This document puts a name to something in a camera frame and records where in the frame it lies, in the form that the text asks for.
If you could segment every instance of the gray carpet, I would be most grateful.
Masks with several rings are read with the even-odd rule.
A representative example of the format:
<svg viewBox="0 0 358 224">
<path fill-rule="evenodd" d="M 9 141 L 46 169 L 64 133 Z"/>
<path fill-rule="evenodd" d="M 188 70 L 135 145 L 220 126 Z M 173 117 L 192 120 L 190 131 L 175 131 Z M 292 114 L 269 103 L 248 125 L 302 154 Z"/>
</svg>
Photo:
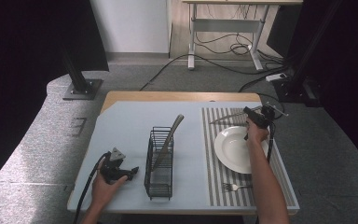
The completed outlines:
<svg viewBox="0 0 358 224">
<path fill-rule="evenodd" d="M 0 223 L 72 222 L 74 214 L 66 203 L 106 94 L 138 91 L 161 67 L 111 64 L 110 72 L 84 72 L 85 77 L 103 80 L 93 101 L 63 101 L 71 83 L 68 76 L 50 82 L 42 109 L 0 172 Z M 259 77 L 209 64 L 190 72 L 179 62 L 145 91 L 236 92 Z M 245 91 L 276 96 L 266 81 Z M 284 107 L 290 115 L 275 121 L 276 142 L 300 204 L 292 223 L 358 223 L 358 150 L 323 108 Z M 119 218 L 103 215 L 101 221 L 118 223 Z"/>
</svg>

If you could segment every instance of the white table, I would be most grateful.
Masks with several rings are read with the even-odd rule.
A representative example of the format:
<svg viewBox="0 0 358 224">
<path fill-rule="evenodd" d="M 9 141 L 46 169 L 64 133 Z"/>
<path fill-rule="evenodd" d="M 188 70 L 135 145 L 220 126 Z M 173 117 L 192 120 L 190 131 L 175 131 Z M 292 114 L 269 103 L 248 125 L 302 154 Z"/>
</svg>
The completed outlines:
<svg viewBox="0 0 358 224">
<path fill-rule="evenodd" d="M 189 215 L 254 214 L 255 206 L 253 205 L 245 203 L 224 205 L 211 202 L 201 109 L 257 105 L 260 105 L 260 102 L 115 102 L 112 106 L 105 108 L 98 117 L 89 143 L 89 150 L 76 180 L 76 187 L 67 205 L 68 210 L 76 210 L 80 194 L 95 162 L 106 151 L 117 147 L 127 156 L 120 168 L 131 169 L 139 166 L 140 170 L 132 181 L 127 182 L 119 190 L 117 196 L 106 207 L 107 212 Z M 171 126 L 178 114 L 183 114 L 185 119 L 174 135 L 173 196 L 170 200 L 166 198 L 150 200 L 144 187 L 149 133 L 153 126 Z M 279 152 L 276 159 L 287 177 Z M 287 193 L 294 198 L 294 204 L 288 206 L 288 211 L 292 215 L 299 207 L 288 178 L 286 182 Z M 90 205 L 90 192 L 91 189 L 82 204 L 83 211 Z"/>
<path fill-rule="evenodd" d="M 254 33 L 255 38 L 250 45 L 249 52 L 257 70 L 263 70 L 263 65 L 257 52 L 257 45 L 269 13 L 270 5 L 300 5 L 302 0 L 182 0 L 184 3 L 192 5 L 192 15 L 190 23 L 190 44 L 188 51 L 188 69 L 194 69 L 195 44 L 194 35 L 196 32 L 227 32 L 227 33 Z M 210 20 L 197 18 L 197 4 L 216 4 L 216 5 L 264 5 L 261 19 L 256 20 Z"/>
</svg>

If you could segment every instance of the white plate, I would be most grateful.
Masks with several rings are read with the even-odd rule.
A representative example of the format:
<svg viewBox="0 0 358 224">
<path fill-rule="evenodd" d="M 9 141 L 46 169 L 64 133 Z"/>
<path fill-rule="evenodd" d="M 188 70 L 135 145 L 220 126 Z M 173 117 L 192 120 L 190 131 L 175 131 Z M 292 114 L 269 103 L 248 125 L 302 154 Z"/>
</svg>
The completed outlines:
<svg viewBox="0 0 358 224">
<path fill-rule="evenodd" d="M 243 139 L 247 128 L 234 126 L 223 130 L 214 140 L 214 152 L 217 158 L 230 170 L 241 174 L 251 174 L 249 149 Z M 264 154 L 267 155 L 269 145 L 266 141 L 261 143 Z"/>
</svg>

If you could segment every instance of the power strip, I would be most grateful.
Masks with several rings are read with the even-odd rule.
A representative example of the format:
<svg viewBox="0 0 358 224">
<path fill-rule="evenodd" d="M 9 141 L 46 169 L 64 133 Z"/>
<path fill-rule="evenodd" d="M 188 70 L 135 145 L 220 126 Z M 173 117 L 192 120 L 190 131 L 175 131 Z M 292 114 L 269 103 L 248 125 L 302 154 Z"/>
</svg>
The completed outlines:
<svg viewBox="0 0 358 224">
<path fill-rule="evenodd" d="M 276 75 L 267 76 L 266 81 L 270 82 L 273 80 L 282 79 L 282 78 L 286 78 L 286 77 L 287 77 L 287 75 L 285 75 L 284 73 L 280 73 L 280 74 L 276 74 Z"/>
</svg>

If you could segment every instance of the fork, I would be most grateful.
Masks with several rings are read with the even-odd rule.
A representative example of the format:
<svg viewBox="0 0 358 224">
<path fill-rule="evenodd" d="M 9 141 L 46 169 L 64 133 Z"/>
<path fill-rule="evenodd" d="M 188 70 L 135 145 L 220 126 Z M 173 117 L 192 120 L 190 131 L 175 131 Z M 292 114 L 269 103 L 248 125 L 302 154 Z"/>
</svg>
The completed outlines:
<svg viewBox="0 0 358 224">
<path fill-rule="evenodd" d="M 242 186 L 238 186 L 236 184 L 228 184 L 228 183 L 223 183 L 223 189 L 225 191 L 235 191 L 237 189 L 245 189 L 245 188 L 251 188 L 253 185 L 242 185 Z"/>
</svg>

